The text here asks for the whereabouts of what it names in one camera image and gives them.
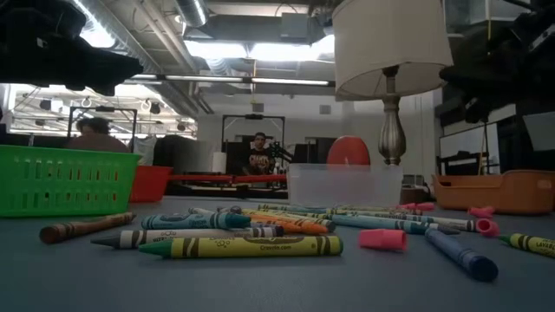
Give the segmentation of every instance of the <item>red balloon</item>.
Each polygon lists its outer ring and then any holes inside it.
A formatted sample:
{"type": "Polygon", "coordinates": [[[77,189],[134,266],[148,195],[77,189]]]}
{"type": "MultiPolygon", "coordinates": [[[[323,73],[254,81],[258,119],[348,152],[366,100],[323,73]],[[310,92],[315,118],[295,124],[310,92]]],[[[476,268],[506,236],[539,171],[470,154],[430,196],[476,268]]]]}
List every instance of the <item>red balloon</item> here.
{"type": "Polygon", "coordinates": [[[359,137],[343,136],[331,146],[328,164],[370,166],[368,148],[359,137]]]}

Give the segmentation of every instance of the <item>black t-shirt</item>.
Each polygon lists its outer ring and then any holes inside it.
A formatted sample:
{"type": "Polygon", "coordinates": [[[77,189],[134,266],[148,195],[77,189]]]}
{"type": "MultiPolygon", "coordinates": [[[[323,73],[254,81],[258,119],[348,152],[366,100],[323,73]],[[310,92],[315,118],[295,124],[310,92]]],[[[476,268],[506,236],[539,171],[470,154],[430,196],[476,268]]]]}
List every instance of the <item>black t-shirt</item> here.
{"type": "Polygon", "coordinates": [[[274,159],[271,157],[270,151],[268,149],[263,149],[258,151],[256,149],[251,149],[249,154],[249,159],[247,160],[247,168],[249,174],[261,175],[261,174],[271,174],[271,169],[274,164],[274,159]]]}

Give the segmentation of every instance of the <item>green plastic basket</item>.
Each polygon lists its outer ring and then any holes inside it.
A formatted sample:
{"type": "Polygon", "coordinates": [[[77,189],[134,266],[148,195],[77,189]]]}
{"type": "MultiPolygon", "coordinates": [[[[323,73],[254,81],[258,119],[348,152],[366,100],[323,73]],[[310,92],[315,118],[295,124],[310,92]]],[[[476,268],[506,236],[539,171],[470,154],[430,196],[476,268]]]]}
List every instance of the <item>green plastic basket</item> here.
{"type": "Polygon", "coordinates": [[[0,217],[124,212],[140,156],[0,146],[0,217]]]}

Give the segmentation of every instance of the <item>red plastic basket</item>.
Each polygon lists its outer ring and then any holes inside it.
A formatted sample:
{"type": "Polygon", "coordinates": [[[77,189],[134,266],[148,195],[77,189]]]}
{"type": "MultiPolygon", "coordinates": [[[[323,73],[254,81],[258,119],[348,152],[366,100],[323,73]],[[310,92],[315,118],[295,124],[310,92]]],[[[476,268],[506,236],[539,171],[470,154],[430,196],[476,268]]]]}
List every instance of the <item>red plastic basket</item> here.
{"type": "Polygon", "coordinates": [[[137,166],[129,201],[131,203],[161,201],[171,172],[171,167],[137,166]]]}

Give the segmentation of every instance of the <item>person with dark hair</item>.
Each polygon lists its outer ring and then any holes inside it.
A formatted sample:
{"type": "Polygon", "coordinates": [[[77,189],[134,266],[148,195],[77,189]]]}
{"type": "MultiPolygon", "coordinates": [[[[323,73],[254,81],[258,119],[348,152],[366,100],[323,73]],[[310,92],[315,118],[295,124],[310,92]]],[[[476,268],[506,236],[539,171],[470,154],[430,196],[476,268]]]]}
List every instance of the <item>person with dark hair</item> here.
{"type": "Polygon", "coordinates": [[[264,148],[265,144],[266,134],[261,132],[254,134],[254,148],[251,149],[249,154],[249,165],[243,167],[243,172],[246,175],[271,174],[276,160],[272,158],[270,151],[264,148]]]}
{"type": "Polygon", "coordinates": [[[99,117],[83,118],[77,121],[77,129],[82,135],[91,133],[110,134],[108,121],[99,117]]]}
{"type": "Polygon", "coordinates": [[[73,138],[67,148],[97,151],[129,153],[129,149],[120,140],[110,136],[109,122],[103,118],[85,118],[77,121],[81,136],[73,138]]]}

